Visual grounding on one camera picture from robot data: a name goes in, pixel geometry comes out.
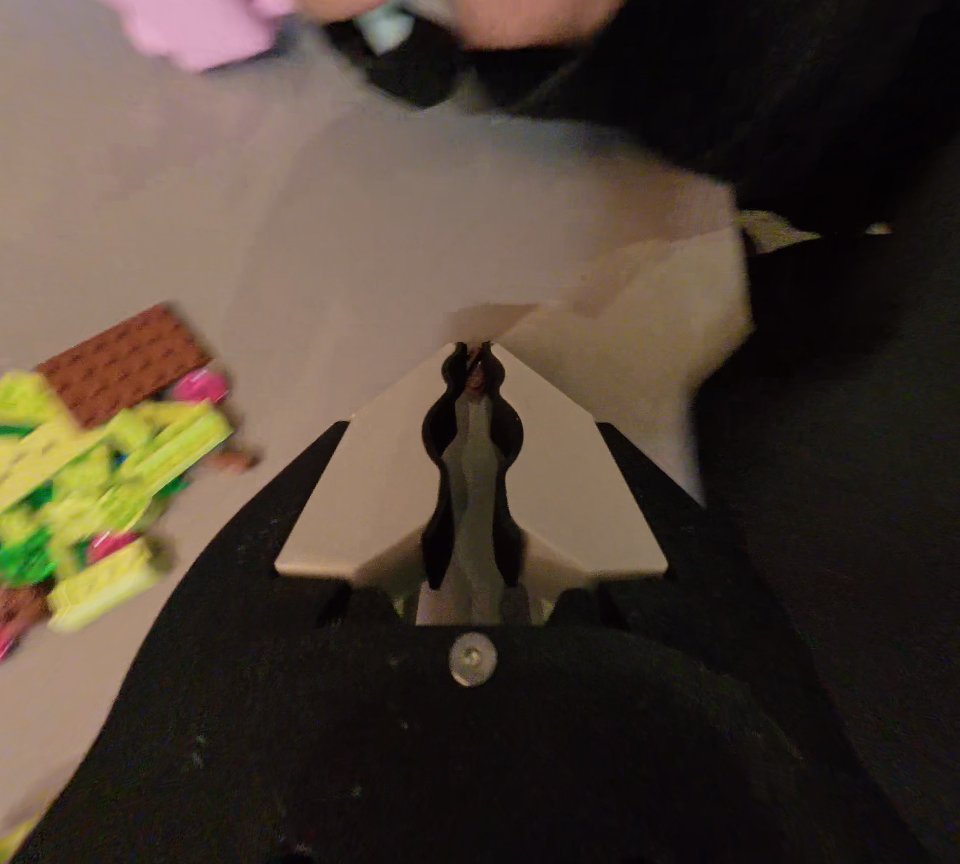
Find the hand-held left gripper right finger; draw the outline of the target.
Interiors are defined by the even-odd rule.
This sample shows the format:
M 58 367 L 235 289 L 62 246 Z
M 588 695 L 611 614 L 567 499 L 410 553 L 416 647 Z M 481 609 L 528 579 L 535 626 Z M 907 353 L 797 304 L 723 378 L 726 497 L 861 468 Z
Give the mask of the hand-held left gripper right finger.
M 507 585 L 661 577 L 668 563 L 594 417 L 496 344 L 481 351 Z

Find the brown toy plate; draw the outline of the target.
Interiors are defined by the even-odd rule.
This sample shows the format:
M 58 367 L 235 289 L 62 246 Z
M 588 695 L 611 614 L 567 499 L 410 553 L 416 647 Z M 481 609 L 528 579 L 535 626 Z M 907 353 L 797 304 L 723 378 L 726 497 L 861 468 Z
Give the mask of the brown toy plate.
M 35 367 L 74 423 L 92 429 L 210 363 L 204 343 L 162 303 Z

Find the lime curved brick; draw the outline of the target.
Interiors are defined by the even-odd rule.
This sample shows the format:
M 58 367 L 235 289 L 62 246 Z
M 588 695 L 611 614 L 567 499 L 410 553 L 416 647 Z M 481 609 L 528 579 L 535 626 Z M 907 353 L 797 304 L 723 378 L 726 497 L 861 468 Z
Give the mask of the lime curved brick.
M 48 596 L 48 628 L 74 633 L 102 618 L 162 577 L 152 544 L 138 538 L 84 570 L 59 581 Z

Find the pile of small toy bricks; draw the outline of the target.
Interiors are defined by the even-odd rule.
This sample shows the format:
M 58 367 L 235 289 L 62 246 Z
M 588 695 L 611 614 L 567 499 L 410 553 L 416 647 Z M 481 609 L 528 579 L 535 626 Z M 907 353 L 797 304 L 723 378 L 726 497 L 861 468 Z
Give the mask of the pile of small toy bricks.
M 211 402 L 223 414 L 229 379 L 202 367 L 143 402 Z M 234 435 L 153 497 L 114 473 L 123 451 L 145 442 L 142 426 L 123 426 L 124 410 L 102 426 L 83 429 L 37 372 L 11 371 L 1 387 L 1 660 L 30 631 L 48 627 L 48 596 L 57 582 L 144 538 L 162 576 L 167 556 L 151 533 L 199 466 L 228 473 L 250 470 L 257 458 Z

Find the person's black clothing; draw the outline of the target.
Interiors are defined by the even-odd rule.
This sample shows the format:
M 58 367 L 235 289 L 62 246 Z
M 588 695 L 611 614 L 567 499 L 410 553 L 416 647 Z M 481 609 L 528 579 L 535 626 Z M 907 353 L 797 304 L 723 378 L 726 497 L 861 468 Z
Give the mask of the person's black clothing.
M 753 331 L 695 402 L 702 486 L 853 749 L 958 862 L 959 144 L 886 231 L 747 260 Z

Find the long lime toy plate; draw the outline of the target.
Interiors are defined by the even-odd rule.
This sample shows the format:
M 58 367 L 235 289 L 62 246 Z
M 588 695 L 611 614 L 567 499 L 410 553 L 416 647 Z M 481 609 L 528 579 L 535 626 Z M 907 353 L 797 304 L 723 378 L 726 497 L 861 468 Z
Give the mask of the long lime toy plate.
M 123 451 L 117 484 L 153 497 L 234 434 L 229 417 L 211 402 L 142 402 L 124 413 L 123 426 L 146 429 L 145 442 Z

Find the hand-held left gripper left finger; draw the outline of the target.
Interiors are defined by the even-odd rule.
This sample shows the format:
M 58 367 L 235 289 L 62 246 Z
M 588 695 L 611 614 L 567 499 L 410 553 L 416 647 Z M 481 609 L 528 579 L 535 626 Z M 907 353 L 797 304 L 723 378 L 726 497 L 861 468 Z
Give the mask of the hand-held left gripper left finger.
M 454 546 L 450 471 L 469 347 L 448 344 L 349 420 L 274 562 L 278 574 L 404 596 L 438 589 Z

